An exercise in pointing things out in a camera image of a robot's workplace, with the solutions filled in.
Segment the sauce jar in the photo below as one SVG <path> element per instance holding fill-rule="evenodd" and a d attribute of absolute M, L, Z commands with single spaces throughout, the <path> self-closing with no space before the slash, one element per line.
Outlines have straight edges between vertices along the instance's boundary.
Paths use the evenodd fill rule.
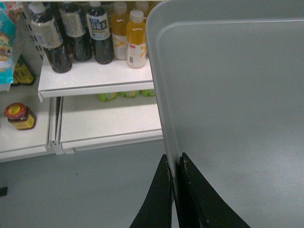
<path fill-rule="evenodd" d="M 6 107 L 4 114 L 8 122 L 18 130 L 32 129 L 36 123 L 36 116 L 22 103 L 12 103 Z"/>

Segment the snack package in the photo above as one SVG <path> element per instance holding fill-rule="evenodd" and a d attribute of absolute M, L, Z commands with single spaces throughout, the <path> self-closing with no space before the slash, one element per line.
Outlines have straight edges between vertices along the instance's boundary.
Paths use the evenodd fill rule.
<path fill-rule="evenodd" d="M 12 83 L 13 43 L 17 16 L 22 10 L 18 2 L 0 2 L 0 84 Z"/>

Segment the white bottle cap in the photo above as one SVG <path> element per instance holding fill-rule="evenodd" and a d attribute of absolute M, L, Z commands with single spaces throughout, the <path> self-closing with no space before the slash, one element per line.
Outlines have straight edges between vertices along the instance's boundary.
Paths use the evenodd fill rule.
<path fill-rule="evenodd" d="M 90 6 L 92 6 L 92 7 L 101 6 L 101 2 L 99 2 L 99 1 L 91 1 L 91 2 L 90 2 Z"/>
<path fill-rule="evenodd" d="M 149 9 L 149 3 L 147 1 L 137 1 L 135 4 L 135 8 L 137 10 L 141 10 L 142 12 L 145 12 Z"/>
<path fill-rule="evenodd" d="M 123 14 L 127 12 L 127 4 L 124 1 L 117 1 L 113 4 L 114 12 Z"/>
<path fill-rule="evenodd" d="M 130 20 L 135 23 L 141 23 L 143 21 L 143 12 L 141 10 L 133 9 L 130 12 Z"/>
<path fill-rule="evenodd" d="M 29 4 L 28 8 L 33 12 L 33 13 L 43 13 L 46 11 L 46 8 L 44 7 L 42 2 L 32 2 Z"/>

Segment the plastic tray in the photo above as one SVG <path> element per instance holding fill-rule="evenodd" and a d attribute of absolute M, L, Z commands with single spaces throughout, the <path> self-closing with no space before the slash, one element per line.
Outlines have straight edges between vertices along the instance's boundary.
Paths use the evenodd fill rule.
<path fill-rule="evenodd" d="M 304 224 L 304 1 L 167 0 L 146 25 L 171 169 L 250 227 Z"/>

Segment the white shelf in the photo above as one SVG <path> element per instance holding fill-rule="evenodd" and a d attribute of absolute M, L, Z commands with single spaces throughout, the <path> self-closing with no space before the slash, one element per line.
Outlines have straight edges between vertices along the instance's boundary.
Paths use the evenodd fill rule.
<path fill-rule="evenodd" d="M 95 61 L 72 60 L 72 69 L 64 74 L 54 72 L 44 57 L 38 94 L 40 100 L 46 97 L 88 95 L 129 90 L 152 89 L 153 80 L 150 62 L 143 68 L 132 69 L 126 61 L 117 60 L 107 65 Z"/>
<path fill-rule="evenodd" d="M 103 103 L 97 95 L 63 99 L 60 142 L 64 150 L 87 150 L 162 139 L 155 97 L 118 97 Z"/>
<path fill-rule="evenodd" d="M 0 92 L 0 162 L 52 153 L 46 150 L 49 138 L 50 99 L 39 102 L 38 82 L 33 86 L 12 87 Z M 28 106 L 37 116 L 31 130 L 17 130 L 4 115 L 5 108 L 14 102 Z"/>

